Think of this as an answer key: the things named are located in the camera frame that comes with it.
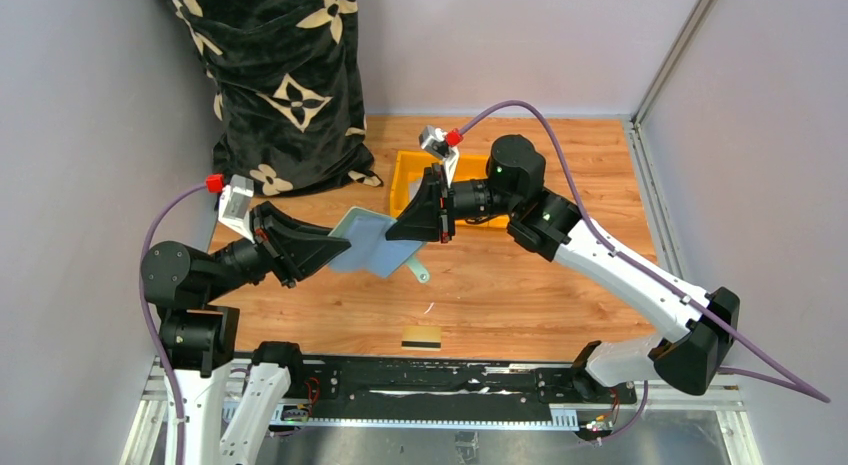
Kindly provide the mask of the tan card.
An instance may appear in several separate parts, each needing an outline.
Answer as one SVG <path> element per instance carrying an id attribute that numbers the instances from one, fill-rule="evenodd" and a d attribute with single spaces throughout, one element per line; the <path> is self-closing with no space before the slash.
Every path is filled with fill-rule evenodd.
<path id="1" fill-rule="evenodd" d="M 406 326 L 402 331 L 400 346 L 410 350 L 440 350 L 442 329 L 438 326 Z"/>

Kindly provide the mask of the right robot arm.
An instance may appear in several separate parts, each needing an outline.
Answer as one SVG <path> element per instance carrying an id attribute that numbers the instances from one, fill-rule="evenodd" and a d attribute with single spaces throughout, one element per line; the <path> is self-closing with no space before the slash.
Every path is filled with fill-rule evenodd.
<path id="1" fill-rule="evenodd" d="M 592 341 L 574 359 L 567 388 L 584 400 L 632 381 L 662 380 L 694 396 L 706 393 L 734 343 L 739 297 L 725 287 L 689 284 L 613 239 L 579 206 L 544 184 L 546 160 L 521 135 L 494 141 L 482 179 L 458 181 L 456 132 L 426 129 L 422 150 L 435 158 L 415 196 L 386 233 L 389 241 L 448 243 L 456 223 L 505 216 L 523 249 L 589 277 L 639 312 L 654 334 Z"/>

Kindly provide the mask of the green card holder wallet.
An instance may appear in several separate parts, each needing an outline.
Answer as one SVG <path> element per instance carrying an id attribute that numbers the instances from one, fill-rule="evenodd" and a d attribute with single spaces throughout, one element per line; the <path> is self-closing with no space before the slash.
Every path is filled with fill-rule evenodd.
<path id="1" fill-rule="evenodd" d="M 329 233 L 343 238 L 351 247 L 332 259 L 328 267 L 338 273 L 367 271 L 388 278 L 404 267 L 419 283 L 427 283 L 430 273 L 417 258 L 425 243 L 418 240 L 387 240 L 386 232 L 396 220 L 361 207 L 350 208 Z"/>

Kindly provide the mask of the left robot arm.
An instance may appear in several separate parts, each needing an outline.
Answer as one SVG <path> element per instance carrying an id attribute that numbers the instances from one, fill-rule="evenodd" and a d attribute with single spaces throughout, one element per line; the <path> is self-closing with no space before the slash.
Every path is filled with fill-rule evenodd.
<path id="1" fill-rule="evenodd" d="M 166 374 L 166 463 L 254 463 L 280 400 L 307 380 L 298 344 L 264 341 L 252 353 L 235 414 L 224 420 L 240 311 L 215 300 L 267 276 L 292 288 L 350 247 L 330 229 L 263 202 L 249 212 L 246 236 L 213 253 L 176 241 L 145 252 L 142 299 L 160 318 L 154 336 Z"/>

